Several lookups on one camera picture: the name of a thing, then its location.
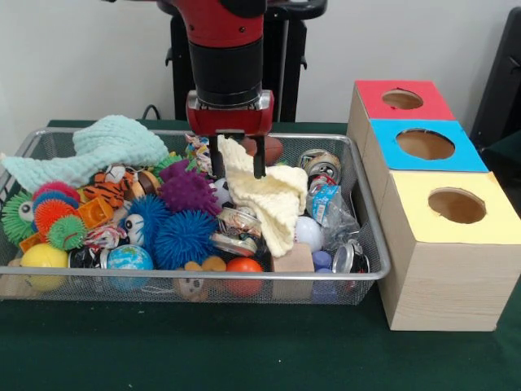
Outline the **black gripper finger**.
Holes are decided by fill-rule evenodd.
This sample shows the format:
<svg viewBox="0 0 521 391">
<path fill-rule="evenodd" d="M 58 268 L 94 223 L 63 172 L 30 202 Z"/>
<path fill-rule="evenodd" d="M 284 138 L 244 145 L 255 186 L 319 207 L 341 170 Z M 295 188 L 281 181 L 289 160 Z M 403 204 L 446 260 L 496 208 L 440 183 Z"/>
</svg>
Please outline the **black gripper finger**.
<svg viewBox="0 0 521 391">
<path fill-rule="evenodd" d="M 209 140 L 209 152 L 212 163 L 212 176 L 214 178 L 223 178 L 225 176 L 225 167 L 222 160 L 221 153 L 218 148 L 218 136 L 210 136 Z"/>
<path fill-rule="evenodd" d="M 253 156 L 254 176 L 263 178 L 265 176 L 265 136 L 256 136 L 253 140 L 256 143 L 256 152 Z"/>
</svg>

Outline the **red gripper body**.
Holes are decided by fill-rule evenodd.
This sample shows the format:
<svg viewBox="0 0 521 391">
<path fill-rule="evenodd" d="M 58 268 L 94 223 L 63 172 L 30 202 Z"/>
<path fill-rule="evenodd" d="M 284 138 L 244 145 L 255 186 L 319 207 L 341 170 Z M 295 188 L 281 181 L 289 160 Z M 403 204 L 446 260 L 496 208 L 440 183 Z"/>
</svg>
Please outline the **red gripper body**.
<svg viewBox="0 0 521 391">
<path fill-rule="evenodd" d="M 231 133 L 266 136 L 272 130 L 273 112 L 274 94 L 271 90 L 262 90 L 258 99 L 238 107 L 209 106 L 199 99 L 195 90 L 189 91 L 186 100 L 191 130 L 205 137 Z"/>
</svg>

